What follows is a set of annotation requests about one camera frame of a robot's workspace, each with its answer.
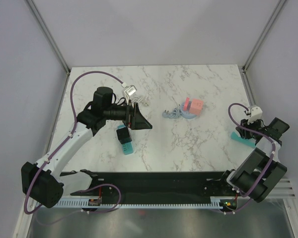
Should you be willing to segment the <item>black cube plug adapter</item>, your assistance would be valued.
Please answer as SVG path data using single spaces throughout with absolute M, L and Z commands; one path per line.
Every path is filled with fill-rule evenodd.
M 127 127 L 122 127 L 116 130 L 117 138 L 121 144 L 132 142 L 129 130 Z

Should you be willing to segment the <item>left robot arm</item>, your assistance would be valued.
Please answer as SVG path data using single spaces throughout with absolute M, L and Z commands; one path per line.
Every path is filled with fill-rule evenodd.
M 126 129 L 152 129 L 141 114 L 138 103 L 129 99 L 136 92 L 135 86 L 127 86 L 124 103 L 112 102 L 115 97 L 109 87 L 98 87 L 93 100 L 82 112 L 74 115 L 73 128 L 63 140 L 36 163 L 25 163 L 21 168 L 22 191 L 25 201 L 34 199 L 47 208 L 55 206 L 64 195 L 84 191 L 94 195 L 99 190 L 98 181 L 85 171 L 62 176 L 65 165 L 75 153 L 100 131 L 108 120 L 121 121 Z

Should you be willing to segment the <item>pink cube socket adapter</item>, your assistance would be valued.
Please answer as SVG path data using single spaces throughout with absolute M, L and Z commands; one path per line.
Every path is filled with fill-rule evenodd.
M 188 112 L 190 114 L 194 114 L 196 116 L 199 116 L 201 114 L 203 105 L 204 105 L 204 102 L 202 100 L 193 99 L 191 101 L 191 105 L 190 105 L 190 108 L 189 108 Z

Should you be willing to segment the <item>pink plug adapter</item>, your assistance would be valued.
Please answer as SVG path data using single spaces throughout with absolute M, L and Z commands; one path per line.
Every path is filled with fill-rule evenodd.
M 184 104 L 183 104 L 183 111 L 188 111 L 189 103 L 190 103 L 190 98 L 187 97 Z

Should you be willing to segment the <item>blue round power strip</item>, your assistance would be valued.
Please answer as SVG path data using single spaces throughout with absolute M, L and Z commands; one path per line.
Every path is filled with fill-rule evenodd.
M 174 108 L 172 111 L 163 111 L 162 117 L 166 119 L 177 119 L 179 117 L 183 117 L 185 119 L 194 119 L 196 115 L 185 111 L 184 103 L 182 103 L 181 105 L 178 105 L 177 108 Z

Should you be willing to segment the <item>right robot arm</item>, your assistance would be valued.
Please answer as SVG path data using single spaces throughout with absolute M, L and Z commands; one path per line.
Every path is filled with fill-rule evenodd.
M 278 161 L 278 150 L 282 145 L 280 138 L 290 126 L 279 118 L 274 118 L 269 125 L 264 125 L 261 119 L 251 124 L 247 123 L 247 119 L 242 119 L 240 125 L 250 131 L 237 126 L 237 137 L 254 139 L 255 148 L 236 170 L 223 174 L 217 187 L 221 194 L 229 195 L 235 189 L 246 194 L 255 185 L 248 197 L 259 203 L 287 172 L 287 167 Z

